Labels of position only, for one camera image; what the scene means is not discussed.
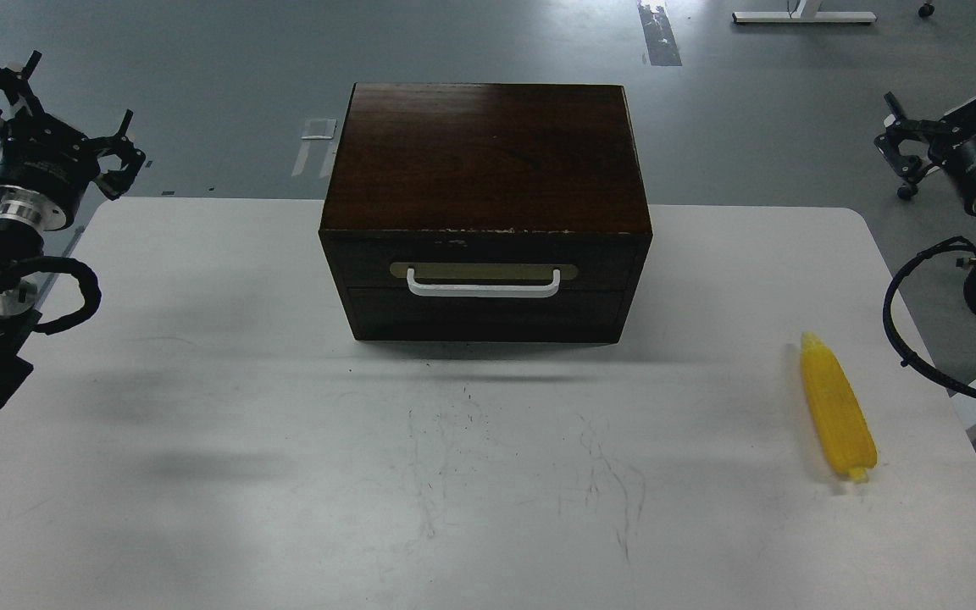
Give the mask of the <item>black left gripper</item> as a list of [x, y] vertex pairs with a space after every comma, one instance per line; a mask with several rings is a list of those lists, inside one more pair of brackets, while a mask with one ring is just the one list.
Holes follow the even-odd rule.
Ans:
[[[35, 50], [19, 69], [0, 66], [0, 216], [58, 231], [74, 223], [88, 186], [108, 200], [124, 196], [147, 156], [128, 136], [131, 109], [111, 136], [94, 138], [43, 114], [30, 85], [40, 61]], [[119, 159], [118, 169], [101, 170], [108, 156]]]

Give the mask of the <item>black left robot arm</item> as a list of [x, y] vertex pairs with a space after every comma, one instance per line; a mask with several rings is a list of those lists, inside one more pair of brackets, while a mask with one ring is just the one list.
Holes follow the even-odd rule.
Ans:
[[0, 65], [0, 410], [30, 377], [19, 354], [30, 336], [84, 324], [103, 298], [92, 267], [44, 252], [44, 233], [74, 223], [89, 186], [122, 197], [146, 162], [128, 135], [131, 111], [109, 136], [50, 114], [30, 83], [40, 59]]

